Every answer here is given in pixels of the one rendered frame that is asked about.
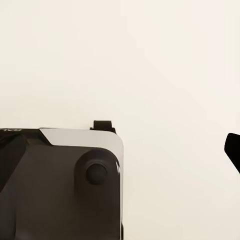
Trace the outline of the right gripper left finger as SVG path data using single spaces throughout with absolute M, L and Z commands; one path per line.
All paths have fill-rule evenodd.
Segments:
M 0 193 L 26 153 L 22 133 L 0 138 Z

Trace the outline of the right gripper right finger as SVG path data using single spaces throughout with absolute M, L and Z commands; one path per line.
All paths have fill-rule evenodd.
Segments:
M 240 173 L 240 135 L 228 133 L 224 151 Z

